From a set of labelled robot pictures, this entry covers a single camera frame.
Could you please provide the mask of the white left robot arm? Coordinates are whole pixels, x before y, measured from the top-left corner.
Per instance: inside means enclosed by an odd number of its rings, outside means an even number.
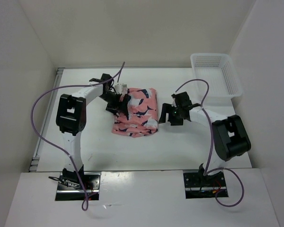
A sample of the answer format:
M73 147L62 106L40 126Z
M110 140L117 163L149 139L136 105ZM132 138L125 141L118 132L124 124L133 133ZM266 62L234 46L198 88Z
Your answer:
M81 134L87 123L88 104L99 97L107 103L107 111L115 115L129 116L128 105L131 97L127 92L112 88L113 80L109 74L103 74L100 79L90 79L89 84L79 91L60 96L56 125L62 133L64 150L69 159L59 180L68 187L82 189L85 183L80 144Z

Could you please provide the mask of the pink shark print shorts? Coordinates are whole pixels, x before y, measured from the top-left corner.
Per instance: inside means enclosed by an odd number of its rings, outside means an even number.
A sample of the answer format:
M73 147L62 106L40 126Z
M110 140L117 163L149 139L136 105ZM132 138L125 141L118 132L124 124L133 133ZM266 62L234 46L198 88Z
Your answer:
M114 117L112 133L133 138L149 136L158 131L157 91L153 88L128 88L128 116Z

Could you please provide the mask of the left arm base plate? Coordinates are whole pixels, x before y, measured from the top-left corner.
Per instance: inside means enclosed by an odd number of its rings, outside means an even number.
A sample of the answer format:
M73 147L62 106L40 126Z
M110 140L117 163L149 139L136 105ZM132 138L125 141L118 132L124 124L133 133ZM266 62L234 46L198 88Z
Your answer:
M89 201L99 200L100 172L85 172L83 178L84 187ZM79 183L72 183L69 180L63 180L62 174L58 177L49 177L58 182L55 201L83 201L85 194Z

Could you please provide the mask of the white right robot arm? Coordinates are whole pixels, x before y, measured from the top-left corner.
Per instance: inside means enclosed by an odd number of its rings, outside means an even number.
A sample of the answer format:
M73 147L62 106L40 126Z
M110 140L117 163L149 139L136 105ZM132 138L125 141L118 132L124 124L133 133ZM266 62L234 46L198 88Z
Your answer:
M198 180L209 186L222 172L225 163L251 149L251 142L241 117L226 116L206 110L202 103L192 103L187 92L173 94L173 103L163 103L159 124L182 126L184 121L196 122L210 129L210 151L199 166Z

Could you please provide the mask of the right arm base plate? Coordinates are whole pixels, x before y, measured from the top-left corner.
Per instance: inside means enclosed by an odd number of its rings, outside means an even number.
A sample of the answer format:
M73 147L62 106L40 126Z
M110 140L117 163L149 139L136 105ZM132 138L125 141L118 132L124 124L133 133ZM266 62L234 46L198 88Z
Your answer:
M226 198L227 186L223 172L203 178L197 170L183 172L186 199Z

